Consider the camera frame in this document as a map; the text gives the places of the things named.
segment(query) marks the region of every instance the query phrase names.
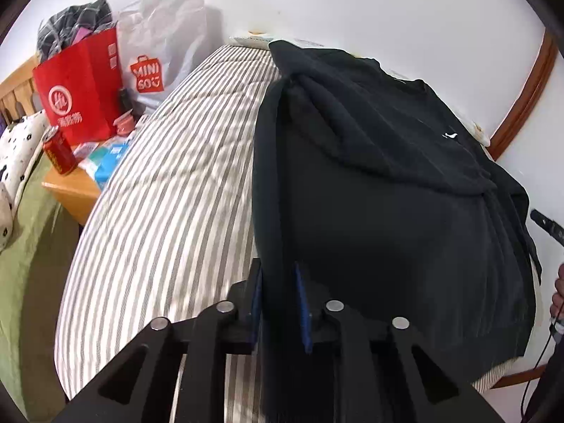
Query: white logo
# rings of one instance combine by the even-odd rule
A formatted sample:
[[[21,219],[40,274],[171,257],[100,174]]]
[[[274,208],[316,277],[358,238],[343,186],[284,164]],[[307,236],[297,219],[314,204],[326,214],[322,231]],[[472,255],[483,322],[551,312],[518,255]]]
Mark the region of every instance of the white logo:
[[[49,105],[59,116],[64,116],[71,111],[72,97],[66,87],[53,86],[49,91]]]

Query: metal screw head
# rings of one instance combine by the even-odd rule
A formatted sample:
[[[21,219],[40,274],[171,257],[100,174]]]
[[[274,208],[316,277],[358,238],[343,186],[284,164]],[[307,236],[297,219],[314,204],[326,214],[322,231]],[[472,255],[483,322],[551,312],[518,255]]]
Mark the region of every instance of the metal screw head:
[[[341,310],[343,310],[343,308],[345,308],[345,304],[343,304],[341,301],[333,300],[327,302],[327,304],[325,304],[325,308],[330,312],[340,312]]]
[[[230,301],[221,301],[215,307],[218,312],[228,313],[235,308],[235,305]]]
[[[396,316],[392,321],[391,325],[396,329],[407,329],[410,327],[410,321],[402,316]]]
[[[162,316],[159,316],[158,318],[154,318],[151,321],[151,329],[153,330],[163,330],[167,326],[168,326],[168,320]]]

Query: black cable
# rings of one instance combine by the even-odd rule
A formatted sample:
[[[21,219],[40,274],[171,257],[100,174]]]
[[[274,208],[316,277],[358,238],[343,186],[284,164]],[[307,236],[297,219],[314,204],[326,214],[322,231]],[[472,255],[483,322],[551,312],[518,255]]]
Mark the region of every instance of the black cable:
[[[562,308],[564,307],[564,302],[562,302],[562,304],[560,304],[560,308],[558,309],[558,313],[557,315],[554,317],[554,322],[552,323],[551,327],[553,329],[555,329],[556,323],[558,321],[558,318],[560,316],[560,313],[562,313]],[[540,354],[537,363],[535,364],[535,366],[533,367],[532,370],[535,370],[540,363],[540,360],[542,359],[542,357],[544,356],[544,354],[546,353],[546,348],[548,347],[548,344],[551,341],[552,338],[552,329],[550,329],[551,333],[548,335],[548,339],[546,340],[546,343],[544,344],[544,348],[542,349],[542,353]],[[521,421],[523,422],[525,420],[525,396],[527,395],[527,391],[528,391],[528,386],[531,384],[531,379],[529,379],[529,381],[527,382],[527,386],[525,386],[525,391],[523,392],[523,398],[521,399]]]

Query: green blanket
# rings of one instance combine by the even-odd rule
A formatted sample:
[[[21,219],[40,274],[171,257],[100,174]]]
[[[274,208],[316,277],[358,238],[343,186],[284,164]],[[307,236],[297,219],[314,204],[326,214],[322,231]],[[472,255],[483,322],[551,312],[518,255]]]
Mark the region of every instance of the green blanket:
[[[53,345],[78,224],[41,186],[43,155],[27,182],[8,246],[0,254],[0,380],[31,422],[64,406]]]

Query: white plastic bag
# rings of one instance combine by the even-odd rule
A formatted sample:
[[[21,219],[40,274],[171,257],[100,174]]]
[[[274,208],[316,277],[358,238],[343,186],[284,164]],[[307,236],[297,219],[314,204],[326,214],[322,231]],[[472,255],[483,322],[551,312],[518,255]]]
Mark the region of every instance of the white plastic bag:
[[[209,55],[204,0],[138,0],[119,12],[123,85],[154,111]]]

